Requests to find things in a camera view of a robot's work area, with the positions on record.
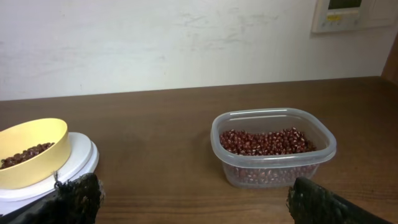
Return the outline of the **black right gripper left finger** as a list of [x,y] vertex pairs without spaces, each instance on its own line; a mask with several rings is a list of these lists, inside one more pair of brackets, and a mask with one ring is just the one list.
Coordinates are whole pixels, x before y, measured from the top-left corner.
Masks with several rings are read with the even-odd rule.
[[102,182],[87,173],[65,183],[56,180],[54,191],[7,215],[7,224],[94,224],[104,200]]

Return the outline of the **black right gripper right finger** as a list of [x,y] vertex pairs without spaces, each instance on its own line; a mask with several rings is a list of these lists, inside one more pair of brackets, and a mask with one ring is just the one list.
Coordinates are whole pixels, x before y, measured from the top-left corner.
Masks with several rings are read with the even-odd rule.
[[391,224],[305,177],[289,188],[287,208],[295,224]]

